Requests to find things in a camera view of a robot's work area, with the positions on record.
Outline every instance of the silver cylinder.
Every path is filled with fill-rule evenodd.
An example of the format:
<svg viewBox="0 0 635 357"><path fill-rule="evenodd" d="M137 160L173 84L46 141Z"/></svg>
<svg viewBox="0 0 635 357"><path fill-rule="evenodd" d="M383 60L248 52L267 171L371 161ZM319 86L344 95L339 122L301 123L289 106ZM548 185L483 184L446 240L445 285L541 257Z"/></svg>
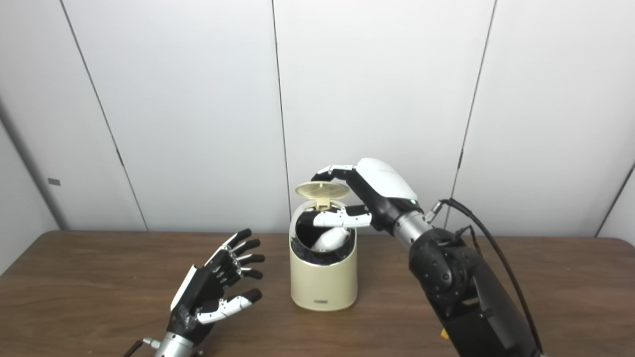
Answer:
<svg viewBox="0 0 635 357"><path fill-rule="evenodd" d="M168 331L154 357L191 357L193 349L192 341Z"/></svg>
<svg viewBox="0 0 635 357"><path fill-rule="evenodd" d="M432 228L434 227L425 221L423 213L419 211L410 211L397 218L393 233L401 244L403 244L407 249L410 249L412 243L414 243L421 234L431 230Z"/></svg>

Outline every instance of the cream trash can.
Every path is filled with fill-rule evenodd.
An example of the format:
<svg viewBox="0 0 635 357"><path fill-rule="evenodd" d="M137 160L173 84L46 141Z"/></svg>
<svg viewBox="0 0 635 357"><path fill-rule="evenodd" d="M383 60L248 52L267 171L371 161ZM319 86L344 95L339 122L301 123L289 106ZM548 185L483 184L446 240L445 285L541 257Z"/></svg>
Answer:
<svg viewBox="0 0 635 357"><path fill-rule="evenodd" d="M329 233L340 234L339 240L336 239L337 247L320 249L316 247L316 242L331 228L298 224L298 219L304 212L333 211L345 207L342 202L332 200L346 196L349 188L333 182L307 182L298 186L296 193L313 200L300 205L291 218L291 297L298 306L309 310L345 309L353 305L358 293L357 230L336 228ZM348 234L346 238L343 238L342 231Z"/></svg>

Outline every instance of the black robot forearm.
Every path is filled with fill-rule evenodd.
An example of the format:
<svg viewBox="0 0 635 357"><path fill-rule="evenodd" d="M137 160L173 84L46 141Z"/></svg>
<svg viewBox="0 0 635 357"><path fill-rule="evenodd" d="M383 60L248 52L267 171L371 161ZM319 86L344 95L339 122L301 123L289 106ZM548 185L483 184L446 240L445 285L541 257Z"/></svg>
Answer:
<svg viewBox="0 0 635 357"><path fill-rule="evenodd" d="M410 247L409 268L461 357L537 357L527 321L463 239L434 228Z"/></svg>

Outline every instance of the white object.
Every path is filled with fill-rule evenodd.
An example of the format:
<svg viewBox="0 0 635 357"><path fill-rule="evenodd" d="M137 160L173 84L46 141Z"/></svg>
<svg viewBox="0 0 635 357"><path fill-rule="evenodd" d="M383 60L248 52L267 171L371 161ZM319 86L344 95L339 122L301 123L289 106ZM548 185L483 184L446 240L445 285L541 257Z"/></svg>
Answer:
<svg viewBox="0 0 635 357"><path fill-rule="evenodd" d="M344 244L344 241L346 241L346 238L350 235L351 232L346 228L331 228L322 233L322 235L317 239L317 242L313 245L313 249L325 251L335 250L340 248Z"/></svg>
<svg viewBox="0 0 635 357"><path fill-rule="evenodd" d="M331 201L336 207L344 207L339 201ZM315 311L345 309L355 302L358 294L357 277L357 231L352 252L340 262L321 266L298 257L291 247L296 236L295 224L300 214L315 205L314 201L300 205L291 218L289 230L289 254L291 266L291 298L300 307Z"/></svg>
<svg viewBox="0 0 635 357"><path fill-rule="evenodd" d="M183 296L185 289L187 289L187 286L190 285L190 281L192 281L192 278L194 277L194 273L196 273L196 266L192 265L190 267L190 270L185 275L185 279L183 279L181 286L178 288L177 293L174 295L174 298L172 298L172 303L170 304L170 311L174 310L174 307L178 304L178 301L181 299L181 296Z"/></svg>
<svg viewBox="0 0 635 357"><path fill-rule="evenodd" d="M370 213L359 216L349 216L346 207L339 212L323 211L313 219L316 227L368 227L373 216Z"/></svg>
<svg viewBox="0 0 635 357"><path fill-rule="evenodd" d="M417 200L417 194L390 165L378 159L359 160L356 168L360 176L383 197Z"/></svg>
<svg viewBox="0 0 635 357"><path fill-rule="evenodd" d="M213 323L218 320L228 318L229 316L238 313L251 305L252 302L242 296L234 297L230 301L221 299L218 305L218 310L212 313L199 313L197 315L197 319L202 324Z"/></svg>

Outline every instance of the wooden table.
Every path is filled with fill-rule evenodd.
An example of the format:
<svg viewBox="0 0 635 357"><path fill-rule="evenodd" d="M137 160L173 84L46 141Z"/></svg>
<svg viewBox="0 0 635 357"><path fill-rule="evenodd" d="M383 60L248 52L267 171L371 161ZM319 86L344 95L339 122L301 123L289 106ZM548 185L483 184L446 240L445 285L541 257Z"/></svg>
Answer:
<svg viewBox="0 0 635 357"><path fill-rule="evenodd" d="M49 232L0 277L0 355L121 356L163 337L169 304L192 263L228 234ZM217 323L206 356L456 356L388 236L359 239L359 298L315 313L290 297L287 237L262 240L263 299ZM552 357L635 355L635 250L617 239L500 238ZM511 287L483 242L486 258ZM149 356L141 347L135 356Z"/></svg>

